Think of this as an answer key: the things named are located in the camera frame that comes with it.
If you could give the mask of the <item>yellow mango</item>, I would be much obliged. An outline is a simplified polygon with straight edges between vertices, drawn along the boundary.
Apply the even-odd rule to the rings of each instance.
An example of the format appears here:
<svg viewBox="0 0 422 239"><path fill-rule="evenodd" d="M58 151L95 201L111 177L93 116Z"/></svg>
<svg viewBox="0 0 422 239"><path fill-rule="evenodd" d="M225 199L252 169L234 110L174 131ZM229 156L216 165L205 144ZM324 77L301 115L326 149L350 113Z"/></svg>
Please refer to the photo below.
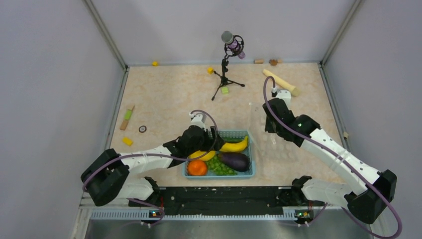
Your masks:
<svg viewBox="0 0 422 239"><path fill-rule="evenodd" d="M213 150L209 151L209 152L196 151L189 156L189 159L209 161L209 160L213 159L215 156L216 156L216 151L213 151Z"/></svg>

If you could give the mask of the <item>orange fruit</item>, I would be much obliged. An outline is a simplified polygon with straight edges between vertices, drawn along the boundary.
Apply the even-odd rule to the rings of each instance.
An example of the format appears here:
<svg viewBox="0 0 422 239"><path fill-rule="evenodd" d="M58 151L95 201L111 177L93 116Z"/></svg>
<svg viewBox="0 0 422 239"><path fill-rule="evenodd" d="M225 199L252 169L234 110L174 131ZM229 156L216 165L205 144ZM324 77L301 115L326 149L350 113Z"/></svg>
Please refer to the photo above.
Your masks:
<svg viewBox="0 0 422 239"><path fill-rule="evenodd" d="M205 176L208 173L208 167L204 161L195 160L188 163L187 173L190 176Z"/></svg>

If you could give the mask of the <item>yellow banana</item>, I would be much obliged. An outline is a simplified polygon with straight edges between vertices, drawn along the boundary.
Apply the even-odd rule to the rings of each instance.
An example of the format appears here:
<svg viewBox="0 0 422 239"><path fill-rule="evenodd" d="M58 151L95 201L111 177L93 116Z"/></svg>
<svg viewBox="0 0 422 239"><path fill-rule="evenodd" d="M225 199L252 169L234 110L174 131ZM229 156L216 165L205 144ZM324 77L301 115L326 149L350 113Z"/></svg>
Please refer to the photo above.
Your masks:
<svg viewBox="0 0 422 239"><path fill-rule="evenodd" d="M220 152L236 152L240 153L243 152L249 145L249 138L245 136L244 138L240 139L239 142L236 142L236 138L227 138L224 139L224 144L220 148Z"/></svg>

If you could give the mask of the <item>blue plastic basket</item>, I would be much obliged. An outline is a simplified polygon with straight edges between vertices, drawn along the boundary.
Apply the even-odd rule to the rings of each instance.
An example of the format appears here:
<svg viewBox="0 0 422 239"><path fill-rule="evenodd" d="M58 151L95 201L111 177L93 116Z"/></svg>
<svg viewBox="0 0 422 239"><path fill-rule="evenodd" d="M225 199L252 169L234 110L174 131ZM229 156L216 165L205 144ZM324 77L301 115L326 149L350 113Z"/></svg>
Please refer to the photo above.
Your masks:
<svg viewBox="0 0 422 239"><path fill-rule="evenodd" d="M204 163L186 162L182 175L187 179L247 179L255 175L252 141L246 130L222 130L219 136L226 142L220 151L205 156Z"/></svg>

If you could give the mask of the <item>purple eggplant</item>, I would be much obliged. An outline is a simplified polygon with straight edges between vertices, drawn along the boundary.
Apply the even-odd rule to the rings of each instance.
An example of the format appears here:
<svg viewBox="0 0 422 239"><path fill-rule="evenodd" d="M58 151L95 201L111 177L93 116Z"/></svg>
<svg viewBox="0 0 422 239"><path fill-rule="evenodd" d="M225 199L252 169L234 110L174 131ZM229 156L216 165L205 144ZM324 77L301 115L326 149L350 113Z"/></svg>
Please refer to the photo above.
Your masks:
<svg viewBox="0 0 422 239"><path fill-rule="evenodd" d="M249 170L251 161L245 154L236 152L222 152L217 156L223 164L235 171L246 172Z"/></svg>

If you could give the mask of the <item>clear dotted zip bag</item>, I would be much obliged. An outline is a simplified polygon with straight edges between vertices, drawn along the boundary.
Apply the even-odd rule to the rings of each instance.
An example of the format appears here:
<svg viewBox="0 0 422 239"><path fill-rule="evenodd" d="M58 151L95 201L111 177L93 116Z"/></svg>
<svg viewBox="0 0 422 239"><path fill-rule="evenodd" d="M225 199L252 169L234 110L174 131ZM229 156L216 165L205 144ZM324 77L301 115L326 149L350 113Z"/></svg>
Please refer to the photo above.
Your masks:
<svg viewBox="0 0 422 239"><path fill-rule="evenodd" d="M275 133L265 131L266 114L261 103L249 103L247 132L253 146L253 154L257 157L257 165L264 166L273 159L276 162L294 163L300 159L299 148L285 141Z"/></svg>

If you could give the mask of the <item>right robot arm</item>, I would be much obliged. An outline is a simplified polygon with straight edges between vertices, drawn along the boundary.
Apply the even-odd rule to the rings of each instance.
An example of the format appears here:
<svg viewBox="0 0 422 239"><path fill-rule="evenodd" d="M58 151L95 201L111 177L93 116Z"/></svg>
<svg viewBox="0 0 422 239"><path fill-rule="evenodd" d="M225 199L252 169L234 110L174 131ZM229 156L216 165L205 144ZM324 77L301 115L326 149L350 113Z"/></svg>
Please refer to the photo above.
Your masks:
<svg viewBox="0 0 422 239"><path fill-rule="evenodd" d="M294 116L284 100L274 98L262 107L266 114L266 132L275 133L310 152L344 180L343 184L337 184L302 176L292 182L296 187L292 191L293 201L298 205L308 201L334 204L348 209L359 221L373 224L387 206L375 190L392 202L396 174L389 169L380 171L359 160L336 143L314 119L308 115Z"/></svg>

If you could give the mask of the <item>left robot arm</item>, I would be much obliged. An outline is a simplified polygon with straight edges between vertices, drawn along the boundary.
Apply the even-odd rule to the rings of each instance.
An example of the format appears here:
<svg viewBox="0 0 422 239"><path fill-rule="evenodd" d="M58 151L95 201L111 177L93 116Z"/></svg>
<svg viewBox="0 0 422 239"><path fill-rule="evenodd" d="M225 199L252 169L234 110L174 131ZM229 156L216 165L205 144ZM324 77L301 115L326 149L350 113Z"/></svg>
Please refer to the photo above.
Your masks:
<svg viewBox="0 0 422 239"><path fill-rule="evenodd" d="M168 169L190 161L197 151L217 150L224 144L218 128L203 129L191 125L183 134L154 149L134 153L105 150L81 175L83 191L96 206L104 206L115 199L127 199L132 204L158 203L161 190L151 177L132 182L132 177L155 169Z"/></svg>

